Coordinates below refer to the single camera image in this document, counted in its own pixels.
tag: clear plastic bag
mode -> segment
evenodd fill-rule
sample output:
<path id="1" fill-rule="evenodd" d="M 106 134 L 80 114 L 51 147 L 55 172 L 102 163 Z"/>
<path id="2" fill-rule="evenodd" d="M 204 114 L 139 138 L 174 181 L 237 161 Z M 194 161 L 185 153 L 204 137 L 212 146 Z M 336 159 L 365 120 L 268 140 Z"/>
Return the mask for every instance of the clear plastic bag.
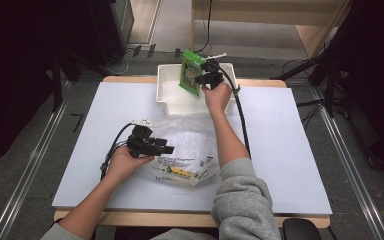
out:
<path id="1" fill-rule="evenodd" d="M 209 116 L 169 115 L 151 122 L 151 136 L 167 139 L 167 145 L 175 148 L 172 154 L 155 156 L 143 166 L 148 177 L 195 186 L 219 174 L 214 126 Z"/>

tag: small box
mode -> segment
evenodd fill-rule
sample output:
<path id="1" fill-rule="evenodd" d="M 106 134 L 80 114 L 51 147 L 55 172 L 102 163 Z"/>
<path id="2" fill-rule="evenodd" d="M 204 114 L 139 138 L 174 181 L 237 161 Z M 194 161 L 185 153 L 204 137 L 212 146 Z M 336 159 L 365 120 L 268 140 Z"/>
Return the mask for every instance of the small box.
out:
<path id="1" fill-rule="evenodd" d="M 186 91 L 179 86 L 181 76 L 181 64 L 167 64 L 158 66 L 157 79 L 157 104 L 167 114 L 200 114 L 208 113 L 205 104 L 205 94 L 201 91 L 200 98 Z M 220 63 L 220 67 L 227 72 L 232 80 L 235 88 L 236 83 L 235 72 L 231 63 Z M 235 105 L 235 97 L 233 94 L 226 107 L 226 113 L 229 113 L 233 105 Z"/>

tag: person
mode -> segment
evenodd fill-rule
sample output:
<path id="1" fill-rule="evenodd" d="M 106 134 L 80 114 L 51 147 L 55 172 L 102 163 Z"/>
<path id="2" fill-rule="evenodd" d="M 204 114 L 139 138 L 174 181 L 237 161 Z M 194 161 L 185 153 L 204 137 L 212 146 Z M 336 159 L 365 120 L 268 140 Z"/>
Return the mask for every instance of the person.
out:
<path id="1" fill-rule="evenodd" d="M 219 228 L 219 239 L 280 239 L 267 184 L 255 176 L 250 155 L 224 112 L 231 95 L 230 88 L 226 84 L 219 84 L 213 90 L 202 86 L 202 90 L 214 123 L 221 169 L 222 183 L 211 211 Z M 118 148 L 104 179 L 65 218 L 54 224 L 42 239 L 90 239 L 117 186 L 152 159 L 151 156 L 132 158 L 127 147 Z M 172 229 L 152 239 L 214 238 L 202 233 Z"/>

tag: green packaging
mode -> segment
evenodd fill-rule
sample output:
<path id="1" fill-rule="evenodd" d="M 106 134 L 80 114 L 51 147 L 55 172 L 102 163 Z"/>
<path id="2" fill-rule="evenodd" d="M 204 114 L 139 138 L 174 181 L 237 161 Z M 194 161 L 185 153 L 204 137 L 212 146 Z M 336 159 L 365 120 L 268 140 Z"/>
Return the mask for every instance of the green packaging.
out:
<path id="1" fill-rule="evenodd" d="M 183 52 L 179 86 L 196 97 L 199 97 L 201 85 L 195 82 L 195 78 L 202 75 L 201 64 L 205 62 L 206 60 L 203 57 L 190 50 Z"/>

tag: wooden table edge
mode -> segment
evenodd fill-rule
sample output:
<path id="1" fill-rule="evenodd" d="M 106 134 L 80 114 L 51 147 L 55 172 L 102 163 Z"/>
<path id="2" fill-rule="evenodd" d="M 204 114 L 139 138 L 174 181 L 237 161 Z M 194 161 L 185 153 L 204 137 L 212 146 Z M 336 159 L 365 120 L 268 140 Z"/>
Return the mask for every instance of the wooden table edge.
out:
<path id="1" fill-rule="evenodd" d="M 286 88 L 282 80 L 237 78 L 236 81 L 242 86 Z M 109 76 L 103 82 L 157 83 L 157 76 Z"/>
<path id="2" fill-rule="evenodd" d="M 70 210 L 57 209 L 54 219 L 65 217 Z M 329 215 L 299 215 L 276 216 L 278 227 L 288 218 L 303 218 L 310 220 L 317 228 L 327 228 L 330 225 Z M 170 213 L 170 212 L 132 212 L 105 211 L 98 222 L 104 226 L 152 226 L 152 227 L 217 227 L 210 214 L 206 213 Z"/>

